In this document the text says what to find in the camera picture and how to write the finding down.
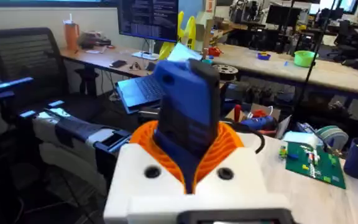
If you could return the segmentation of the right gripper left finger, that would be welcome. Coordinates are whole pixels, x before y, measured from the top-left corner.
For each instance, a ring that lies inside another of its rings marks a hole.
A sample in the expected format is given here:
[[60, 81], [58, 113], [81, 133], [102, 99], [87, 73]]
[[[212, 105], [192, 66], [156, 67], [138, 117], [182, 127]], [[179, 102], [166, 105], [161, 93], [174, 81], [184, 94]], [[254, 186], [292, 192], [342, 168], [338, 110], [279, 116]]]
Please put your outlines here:
[[103, 212], [105, 223], [176, 223], [185, 193], [177, 164], [154, 142], [157, 121], [137, 128], [119, 151]]

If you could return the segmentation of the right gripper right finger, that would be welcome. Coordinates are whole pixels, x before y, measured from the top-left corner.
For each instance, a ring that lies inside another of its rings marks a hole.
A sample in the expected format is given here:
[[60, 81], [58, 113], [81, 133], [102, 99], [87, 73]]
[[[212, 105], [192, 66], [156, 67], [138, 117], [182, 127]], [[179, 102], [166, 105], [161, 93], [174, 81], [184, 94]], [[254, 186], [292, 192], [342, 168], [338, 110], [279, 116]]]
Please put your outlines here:
[[197, 167], [193, 188], [196, 209], [290, 208], [285, 196], [267, 190], [255, 149], [225, 123]]

